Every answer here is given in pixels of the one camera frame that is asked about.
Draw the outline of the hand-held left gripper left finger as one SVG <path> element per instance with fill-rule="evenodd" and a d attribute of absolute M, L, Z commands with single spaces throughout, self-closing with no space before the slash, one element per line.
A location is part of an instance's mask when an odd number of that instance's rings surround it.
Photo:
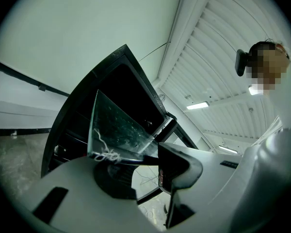
<path fill-rule="evenodd" d="M 22 204 L 50 230 L 65 233 L 163 233 L 170 196 L 158 194 L 157 167 L 110 166 L 81 157 L 33 184 Z"/>

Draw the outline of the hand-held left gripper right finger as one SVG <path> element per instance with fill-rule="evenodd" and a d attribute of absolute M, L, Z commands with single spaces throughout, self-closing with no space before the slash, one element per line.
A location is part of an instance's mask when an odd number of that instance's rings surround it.
<path fill-rule="evenodd" d="M 230 233 L 236 202 L 221 198 L 243 156 L 159 143 L 159 182 L 171 195 L 169 233 Z"/>

